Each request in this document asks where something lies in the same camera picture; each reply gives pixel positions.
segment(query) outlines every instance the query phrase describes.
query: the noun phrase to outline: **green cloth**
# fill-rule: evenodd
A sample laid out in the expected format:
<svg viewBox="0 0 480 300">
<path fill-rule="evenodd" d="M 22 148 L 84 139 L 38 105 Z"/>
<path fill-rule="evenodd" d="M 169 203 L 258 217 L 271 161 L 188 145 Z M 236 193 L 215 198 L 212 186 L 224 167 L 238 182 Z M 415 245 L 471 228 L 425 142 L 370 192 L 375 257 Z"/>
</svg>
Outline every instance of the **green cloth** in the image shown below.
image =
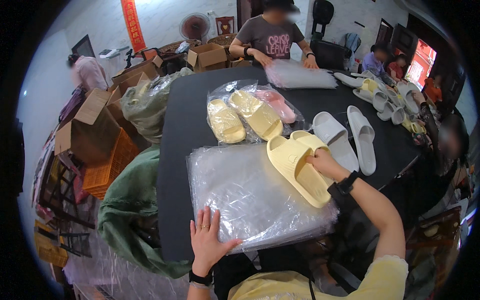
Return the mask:
<svg viewBox="0 0 480 300">
<path fill-rule="evenodd" d="M 180 278 L 192 268 L 189 261 L 164 262 L 131 228 L 136 217 L 157 215 L 156 177 L 159 145 L 141 152 L 112 182 L 98 211 L 98 232 L 116 254 L 146 270 Z"/>
</svg>

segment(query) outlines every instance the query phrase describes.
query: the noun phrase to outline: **black table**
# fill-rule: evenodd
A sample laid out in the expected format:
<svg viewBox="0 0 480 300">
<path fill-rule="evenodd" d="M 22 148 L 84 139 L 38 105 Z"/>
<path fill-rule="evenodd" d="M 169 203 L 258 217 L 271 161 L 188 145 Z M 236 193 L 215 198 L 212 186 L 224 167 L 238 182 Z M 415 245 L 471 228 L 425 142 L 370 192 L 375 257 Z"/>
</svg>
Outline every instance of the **black table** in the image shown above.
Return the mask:
<svg viewBox="0 0 480 300">
<path fill-rule="evenodd" d="M 175 80 L 170 89 L 165 125 L 160 147 L 157 179 L 158 228 L 166 261 L 192 260 L 190 220 L 193 219 L 192 200 L 186 168 L 186 157 L 193 149 L 216 146 L 207 124 L 207 93 L 222 84 L 240 79 L 258 79 L 268 84 L 265 72 L 257 67 L 229 68 L 204 72 Z M 347 129 L 347 107 L 355 105 L 375 130 L 373 146 L 377 169 L 362 178 L 380 189 L 412 162 L 420 151 L 414 146 L 410 133 L 401 125 L 384 122 L 376 110 L 352 93 L 352 88 L 339 82 L 337 89 L 279 90 L 308 122 L 320 111 L 328 111 Z"/>
</svg>

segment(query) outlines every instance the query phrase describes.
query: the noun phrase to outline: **pink slipper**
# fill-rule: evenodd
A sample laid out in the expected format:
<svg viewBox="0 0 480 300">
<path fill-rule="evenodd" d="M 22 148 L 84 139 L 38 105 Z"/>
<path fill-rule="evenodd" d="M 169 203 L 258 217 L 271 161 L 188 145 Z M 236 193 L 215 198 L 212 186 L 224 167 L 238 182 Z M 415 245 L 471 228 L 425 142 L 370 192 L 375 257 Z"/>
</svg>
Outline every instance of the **pink slipper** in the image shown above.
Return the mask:
<svg viewBox="0 0 480 300">
<path fill-rule="evenodd" d="M 295 122 L 295 113 L 285 103 L 285 98 L 274 91 L 256 91 L 255 96 L 264 100 L 280 116 L 280 119 L 287 124 Z"/>
</svg>

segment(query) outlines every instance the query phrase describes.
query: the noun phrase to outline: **red banner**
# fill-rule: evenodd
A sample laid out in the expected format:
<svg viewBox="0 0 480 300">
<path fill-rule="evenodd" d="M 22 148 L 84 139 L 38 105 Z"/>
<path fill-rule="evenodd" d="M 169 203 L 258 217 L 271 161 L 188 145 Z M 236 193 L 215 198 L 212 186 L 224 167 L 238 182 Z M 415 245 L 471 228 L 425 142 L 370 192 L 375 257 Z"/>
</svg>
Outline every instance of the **red banner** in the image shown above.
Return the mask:
<svg viewBox="0 0 480 300">
<path fill-rule="evenodd" d="M 123 17 L 125 25 L 127 25 L 128 36 L 132 42 L 133 52 L 137 53 L 146 49 L 144 36 L 138 22 L 137 9 L 135 8 L 135 0 L 121 0 L 123 9 Z"/>
</svg>

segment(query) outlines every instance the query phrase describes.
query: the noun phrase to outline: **pink shirt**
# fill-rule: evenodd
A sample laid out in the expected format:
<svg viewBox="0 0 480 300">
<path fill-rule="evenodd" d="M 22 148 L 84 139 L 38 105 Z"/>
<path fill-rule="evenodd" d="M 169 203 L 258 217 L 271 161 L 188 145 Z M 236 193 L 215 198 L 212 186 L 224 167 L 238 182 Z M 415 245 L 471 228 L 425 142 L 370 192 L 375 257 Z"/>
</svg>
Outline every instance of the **pink shirt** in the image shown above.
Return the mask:
<svg viewBox="0 0 480 300">
<path fill-rule="evenodd" d="M 108 89 L 105 80 L 105 71 L 94 57 L 81 56 L 75 62 L 72 69 L 73 83 L 75 86 L 83 84 L 87 91 L 99 88 L 101 90 Z"/>
</svg>

